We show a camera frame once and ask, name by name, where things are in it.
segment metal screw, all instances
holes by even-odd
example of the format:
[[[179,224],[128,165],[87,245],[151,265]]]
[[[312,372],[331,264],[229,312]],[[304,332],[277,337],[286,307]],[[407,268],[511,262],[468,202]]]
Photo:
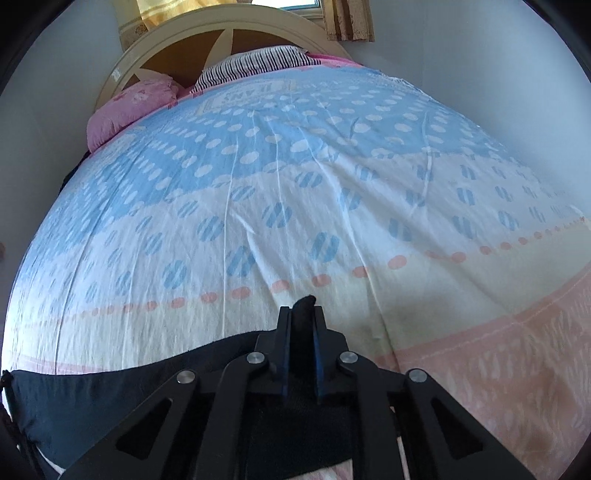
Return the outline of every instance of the metal screw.
[[[183,370],[182,372],[179,372],[177,375],[178,383],[191,383],[193,380],[195,380],[195,374],[190,370]]]
[[[359,360],[359,357],[354,352],[343,352],[339,355],[339,358],[344,364],[354,364],[357,360]]]
[[[260,352],[252,352],[246,356],[246,361],[250,364],[261,364],[265,361],[265,355]]]
[[[423,383],[427,379],[427,374],[420,368],[415,368],[408,373],[408,377],[415,383]]]

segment striped pillow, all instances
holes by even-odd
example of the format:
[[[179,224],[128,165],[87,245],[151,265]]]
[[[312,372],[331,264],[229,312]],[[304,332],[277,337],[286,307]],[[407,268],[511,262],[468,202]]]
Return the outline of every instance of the striped pillow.
[[[206,68],[197,80],[194,91],[258,73],[309,65],[320,65],[320,60],[310,58],[305,50],[294,45],[278,45],[236,53]]]

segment bedspread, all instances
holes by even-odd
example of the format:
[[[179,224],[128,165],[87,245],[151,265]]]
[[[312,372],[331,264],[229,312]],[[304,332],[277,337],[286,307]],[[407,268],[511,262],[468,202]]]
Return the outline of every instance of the bedspread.
[[[464,116],[372,70],[283,70],[84,162],[22,263],[2,368],[144,365],[313,293],[351,349],[425,368],[554,479],[591,430],[590,260],[564,192]]]

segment black bracket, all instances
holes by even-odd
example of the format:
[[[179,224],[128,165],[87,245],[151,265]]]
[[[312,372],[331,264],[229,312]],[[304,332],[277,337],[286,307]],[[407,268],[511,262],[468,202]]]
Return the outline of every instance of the black bracket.
[[[250,480],[248,410],[294,398],[350,411],[354,480],[534,480],[426,372],[349,351],[315,301],[282,307],[277,328],[223,371],[180,371],[60,480]]]

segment yellow curtain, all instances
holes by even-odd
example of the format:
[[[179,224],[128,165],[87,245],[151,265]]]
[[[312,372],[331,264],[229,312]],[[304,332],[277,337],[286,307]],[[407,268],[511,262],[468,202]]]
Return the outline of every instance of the yellow curtain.
[[[322,6],[329,40],[375,41],[369,0],[324,0]]]
[[[177,15],[236,0],[112,0],[119,23],[119,39],[127,50],[148,30]]]

